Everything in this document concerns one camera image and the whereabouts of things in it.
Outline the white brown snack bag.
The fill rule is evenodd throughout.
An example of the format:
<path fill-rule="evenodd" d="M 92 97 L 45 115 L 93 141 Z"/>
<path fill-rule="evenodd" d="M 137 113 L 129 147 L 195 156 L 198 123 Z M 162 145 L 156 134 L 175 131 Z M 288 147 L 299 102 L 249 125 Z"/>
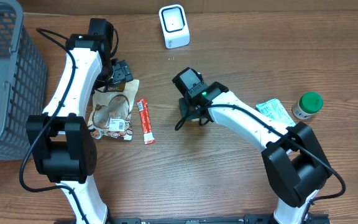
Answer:
<path fill-rule="evenodd" d="M 132 80 L 109 88 L 106 92 L 95 92 L 93 110 L 88 119 L 88 129 L 93 138 L 132 139 L 131 111 L 139 84 L 139 80 Z"/>

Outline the red snack packet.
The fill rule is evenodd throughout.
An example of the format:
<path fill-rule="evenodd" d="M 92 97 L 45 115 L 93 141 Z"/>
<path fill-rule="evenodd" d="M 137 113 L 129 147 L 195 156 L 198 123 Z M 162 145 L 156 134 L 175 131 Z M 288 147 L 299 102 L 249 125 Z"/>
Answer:
<path fill-rule="evenodd" d="M 147 100 L 145 98 L 138 100 L 137 106 L 139 109 L 140 120 L 142 124 L 144 144 L 152 144 L 155 142 L 155 138 L 152 134 Z"/>

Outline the teal orange soup packet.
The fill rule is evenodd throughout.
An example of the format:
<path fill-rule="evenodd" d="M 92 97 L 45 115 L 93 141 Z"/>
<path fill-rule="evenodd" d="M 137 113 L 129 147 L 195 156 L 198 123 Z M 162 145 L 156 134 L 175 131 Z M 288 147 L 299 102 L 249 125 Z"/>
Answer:
<path fill-rule="evenodd" d="M 268 100 L 261 104 L 257 104 L 256 108 L 263 115 L 275 121 L 278 121 L 279 123 L 284 123 L 287 124 L 288 126 L 295 126 L 294 120 L 292 120 L 292 118 L 287 113 L 284 106 L 276 98 Z"/>

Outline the green white cup container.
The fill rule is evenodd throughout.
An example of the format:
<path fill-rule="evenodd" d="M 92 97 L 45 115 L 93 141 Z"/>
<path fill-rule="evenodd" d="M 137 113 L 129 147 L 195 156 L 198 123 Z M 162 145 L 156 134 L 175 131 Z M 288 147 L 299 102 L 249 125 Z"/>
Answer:
<path fill-rule="evenodd" d="M 323 108 L 323 98 L 316 92 L 305 93 L 292 107 L 293 115 L 298 119 L 310 119 Z"/>

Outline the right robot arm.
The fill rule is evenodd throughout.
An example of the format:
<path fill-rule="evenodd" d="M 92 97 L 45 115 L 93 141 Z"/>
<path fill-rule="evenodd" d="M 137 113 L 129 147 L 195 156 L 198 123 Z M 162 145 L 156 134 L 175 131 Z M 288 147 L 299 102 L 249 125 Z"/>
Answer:
<path fill-rule="evenodd" d="M 278 197 L 270 222 L 304 223 L 312 200 L 333 173 L 313 130 L 302 122 L 290 127 L 266 117 L 221 83 L 207 85 L 190 67 L 172 82 L 187 109 L 175 128 L 198 114 L 240 135 L 260 152 L 269 184 Z"/>

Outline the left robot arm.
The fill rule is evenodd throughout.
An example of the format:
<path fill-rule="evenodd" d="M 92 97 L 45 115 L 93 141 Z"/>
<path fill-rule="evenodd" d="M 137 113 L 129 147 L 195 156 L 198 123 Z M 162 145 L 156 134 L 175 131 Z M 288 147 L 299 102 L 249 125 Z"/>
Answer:
<path fill-rule="evenodd" d="M 115 58 L 119 37 L 106 19 L 92 18 L 87 34 L 72 34 L 61 48 L 67 53 L 65 69 L 55 93 L 40 115 L 30 115 L 26 132 L 30 148 L 19 171 L 24 182 L 27 161 L 33 157 L 37 172 L 52 183 L 38 192 L 60 189 L 75 213 L 74 223 L 112 223 L 94 180 L 97 149 L 85 123 L 86 107 L 95 92 L 133 79 L 127 63 Z"/>

